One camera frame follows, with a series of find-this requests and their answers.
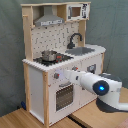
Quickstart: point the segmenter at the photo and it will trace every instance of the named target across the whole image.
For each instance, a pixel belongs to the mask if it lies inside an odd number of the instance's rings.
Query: toy kitchen
[[[49,127],[97,98],[64,70],[101,74],[105,48],[85,44],[91,2],[22,4],[26,107]]]

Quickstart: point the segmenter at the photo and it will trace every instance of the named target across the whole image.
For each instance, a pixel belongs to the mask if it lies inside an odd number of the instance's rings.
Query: wooden table
[[[23,109],[16,110],[0,118],[0,128],[44,128],[44,125]],[[81,128],[68,117],[50,128]]]
[[[120,102],[128,103],[128,89],[121,89]],[[71,117],[88,128],[115,128],[128,118],[128,113],[105,113],[96,106],[96,100],[71,114]]]

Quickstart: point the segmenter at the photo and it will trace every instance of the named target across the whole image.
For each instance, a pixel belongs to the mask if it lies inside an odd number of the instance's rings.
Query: backsplash
[[[32,29],[33,58],[41,57],[44,50],[64,50],[70,43],[70,37],[78,33],[79,22],[35,27]],[[78,36],[73,38],[73,43],[78,46]]]

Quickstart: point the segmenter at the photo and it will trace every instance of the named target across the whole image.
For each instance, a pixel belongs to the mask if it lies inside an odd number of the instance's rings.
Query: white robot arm
[[[128,112],[128,103],[119,103],[122,81],[111,74],[95,75],[90,72],[64,70],[70,82],[97,94],[96,104],[104,112]]]

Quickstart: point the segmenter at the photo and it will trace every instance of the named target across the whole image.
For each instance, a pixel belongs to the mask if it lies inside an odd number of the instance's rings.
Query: burner
[[[60,55],[62,56],[62,60],[61,61],[58,61],[58,59],[54,60],[54,61],[45,61],[45,60],[42,59],[42,57],[40,57],[40,58],[34,59],[34,62],[43,64],[43,65],[48,67],[48,66],[51,66],[51,65],[54,65],[54,64],[58,64],[60,62],[63,62],[63,61],[69,60],[69,59],[73,59],[73,57],[70,57],[70,56],[67,56],[67,55],[63,55],[63,54],[60,54]]]

